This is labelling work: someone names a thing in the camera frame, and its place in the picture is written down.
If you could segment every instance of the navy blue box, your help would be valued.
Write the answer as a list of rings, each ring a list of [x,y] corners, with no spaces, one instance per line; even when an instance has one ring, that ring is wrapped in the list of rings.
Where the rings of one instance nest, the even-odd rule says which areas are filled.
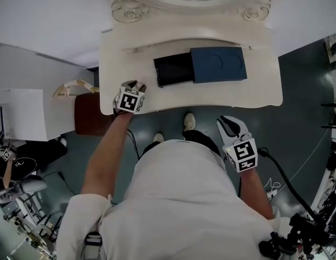
[[[191,48],[195,83],[247,79],[240,47]]]

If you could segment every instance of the white shirt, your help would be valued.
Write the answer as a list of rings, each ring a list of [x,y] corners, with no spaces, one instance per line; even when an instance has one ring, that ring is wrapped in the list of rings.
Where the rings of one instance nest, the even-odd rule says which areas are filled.
[[[258,244],[273,228],[236,194],[222,159],[207,147],[166,141],[137,163],[124,201],[73,197],[57,239],[59,260],[80,259],[84,238],[98,230],[101,258],[263,259]]]

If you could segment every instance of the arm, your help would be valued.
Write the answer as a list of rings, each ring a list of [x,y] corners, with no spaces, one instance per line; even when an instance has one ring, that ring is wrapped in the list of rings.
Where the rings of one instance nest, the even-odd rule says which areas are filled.
[[[114,195],[115,179],[132,115],[126,113],[117,116],[98,144],[88,162],[82,194],[95,193],[105,198],[109,194]]]
[[[264,191],[261,179],[256,169],[252,168],[243,171],[241,174],[241,194],[240,198],[257,213],[266,219],[273,219],[272,206],[269,203],[266,192]]]

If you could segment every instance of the black pants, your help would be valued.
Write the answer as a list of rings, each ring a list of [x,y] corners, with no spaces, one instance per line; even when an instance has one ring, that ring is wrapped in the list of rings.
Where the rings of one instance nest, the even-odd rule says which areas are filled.
[[[194,141],[197,142],[201,145],[206,146],[208,149],[210,149],[211,151],[215,152],[217,155],[220,155],[220,152],[217,148],[217,146],[215,145],[215,143],[206,135],[204,135],[202,132],[197,131],[197,130],[189,130],[189,131],[184,131],[183,132],[183,136],[185,138],[186,141]],[[157,146],[160,142],[159,141],[155,141],[152,144],[148,145],[143,152],[143,155],[148,152],[150,149],[154,148],[155,146]]]

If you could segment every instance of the gray floor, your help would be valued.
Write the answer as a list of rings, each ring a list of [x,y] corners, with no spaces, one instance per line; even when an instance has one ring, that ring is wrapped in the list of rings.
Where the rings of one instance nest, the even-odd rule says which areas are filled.
[[[284,55],[279,58],[279,62],[283,90],[283,104],[280,107],[189,107],[136,115],[130,129],[137,140],[139,153],[151,142],[157,131],[164,132],[165,139],[181,139],[183,117],[188,111],[195,114],[197,129],[210,136],[221,150],[222,141],[215,122],[220,115],[232,115],[247,124],[257,146],[267,147],[290,178],[306,161],[326,132],[320,126],[328,124],[331,109],[322,108],[320,104],[333,101],[333,86],[322,41]],[[71,132],[67,134],[67,141],[67,155],[52,163],[47,173],[61,171],[72,191],[78,193],[83,183],[87,161],[100,138],[79,136]],[[292,180],[293,186],[309,204],[313,201],[324,173],[330,143],[329,130],[313,156]],[[122,201],[136,162],[133,145],[127,138],[115,189],[114,201],[117,203]],[[238,188],[238,175],[228,163],[226,165],[228,175]],[[284,185],[270,160],[259,158],[257,170],[263,183],[271,177]],[[59,216],[65,210],[72,193],[57,174],[46,177],[46,180],[49,185],[43,193],[46,211]],[[280,208],[284,216],[291,216],[302,210],[287,187],[274,198],[273,204]]]

